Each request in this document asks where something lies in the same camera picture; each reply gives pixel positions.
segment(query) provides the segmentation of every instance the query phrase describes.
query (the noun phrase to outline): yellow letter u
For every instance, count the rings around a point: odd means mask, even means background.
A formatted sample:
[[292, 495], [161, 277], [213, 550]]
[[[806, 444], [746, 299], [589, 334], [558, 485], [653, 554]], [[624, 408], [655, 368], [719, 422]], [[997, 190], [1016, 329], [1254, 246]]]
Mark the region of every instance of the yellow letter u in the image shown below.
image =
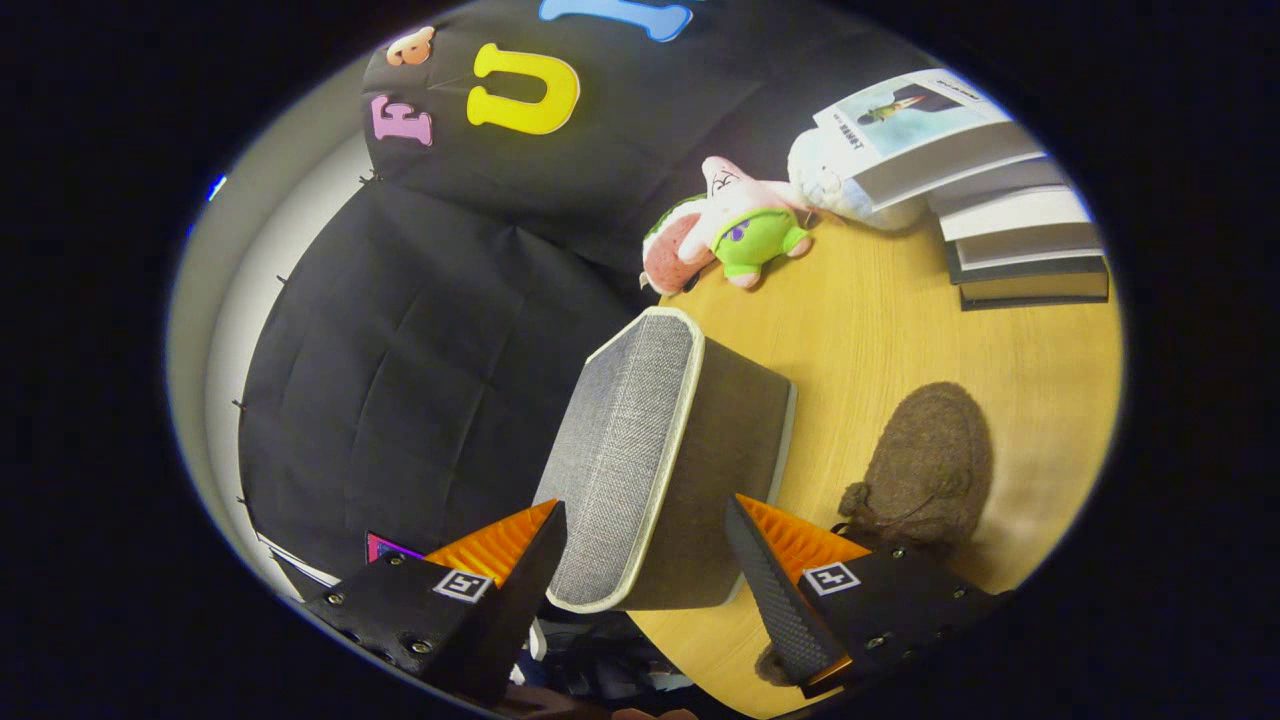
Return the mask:
[[573, 114], [580, 92], [577, 73], [564, 60], [531, 53], [498, 50], [489, 42], [476, 53], [476, 77], [492, 72], [532, 76], [547, 83], [547, 95], [538, 102], [521, 102], [489, 95], [476, 86], [467, 95], [467, 120], [474, 126], [493, 123], [529, 135], [547, 135], [559, 129]]

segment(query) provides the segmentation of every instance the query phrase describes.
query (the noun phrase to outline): pink plush toy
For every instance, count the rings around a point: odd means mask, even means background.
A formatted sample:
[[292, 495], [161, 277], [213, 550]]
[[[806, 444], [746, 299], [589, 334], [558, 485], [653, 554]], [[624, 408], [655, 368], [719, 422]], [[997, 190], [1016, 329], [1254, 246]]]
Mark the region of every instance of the pink plush toy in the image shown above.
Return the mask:
[[644, 272], [640, 287], [649, 286], [658, 295], [676, 295], [713, 260], [709, 255], [694, 263], [677, 258], [681, 241], [703, 217], [703, 196], [690, 197], [672, 208], [644, 238]]
[[676, 252], [681, 261], [705, 265], [716, 256], [731, 283], [751, 287], [768, 260], [809, 251], [813, 238], [795, 215], [809, 208], [791, 183], [758, 181], [714, 155], [703, 161], [703, 176], [707, 200]]

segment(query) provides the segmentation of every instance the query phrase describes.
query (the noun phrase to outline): patrick star plush toy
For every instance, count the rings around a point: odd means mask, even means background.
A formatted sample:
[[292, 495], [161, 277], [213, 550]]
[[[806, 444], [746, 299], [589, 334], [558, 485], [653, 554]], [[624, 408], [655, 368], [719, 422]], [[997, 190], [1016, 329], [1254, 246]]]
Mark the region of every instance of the patrick star plush toy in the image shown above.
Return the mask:
[[682, 263], [701, 266], [714, 255], [731, 283], [749, 288], [769, 260], [809, 251], [813, 238], [795, 214], [808, 204], [791, 183], [758, 181], [714, 155], [703, 161], [703, 176], [707, 200], [677, 250]]

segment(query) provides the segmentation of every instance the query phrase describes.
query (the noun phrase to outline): white plush toy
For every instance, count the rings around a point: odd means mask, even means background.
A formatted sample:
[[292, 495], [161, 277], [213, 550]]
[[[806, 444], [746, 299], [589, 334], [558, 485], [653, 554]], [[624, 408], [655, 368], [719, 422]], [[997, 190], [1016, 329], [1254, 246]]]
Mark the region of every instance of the white plush toy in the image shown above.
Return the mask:
[[840, 176], [827, 167], [829, 154], [829, 141], [817, 128], [800, 133], [791, 143], [787, 176], [810, 205], [882, 231], [905, 229], [924, 214], [927, 205], [923, 196], [873, 213], [872, 200], [861, 186], [852, 178], [841, 182]]

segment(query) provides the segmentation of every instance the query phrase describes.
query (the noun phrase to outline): white wall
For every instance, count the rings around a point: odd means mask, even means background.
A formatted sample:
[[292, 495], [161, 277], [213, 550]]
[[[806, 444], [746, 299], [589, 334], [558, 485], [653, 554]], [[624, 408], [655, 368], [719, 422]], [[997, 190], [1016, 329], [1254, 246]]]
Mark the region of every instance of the white wall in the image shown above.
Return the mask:
[[266, 313], [316, 231], [360, 186], [360, 59], [294, 102], [236, 160], [195, 224], [174, 279], [165, 379], [174, 433], [210, 519], [250, 568], [293, 596], [236, 502], [239, 462], [232, 398]]
[[[230, 510], [236, 533], [251, 541], [251, 547], [261, 560], [271, 565], [271, 570], [276, 568], [266, 546], [252, 542], [255, 532], [250, 525], [248, 512], [236, 501], [237, 497], [243, 497], [237, 443], [241, 411], [232, 405], [232, 400], [241, 398], [259, 334], [284, 287], [276, 275], [289, 277], [311, 241], [360, 188], [360, 176], [369, 177], [369, 168], [365, 137], [362, 133], [355, 135], [298, 183], [262, 225], [244, 254], [227, 291], [209, 350], [205, 421], [209, 427], [214, 478], [223, 503]], [[282, 589], [293, 594], [288, 583]]]

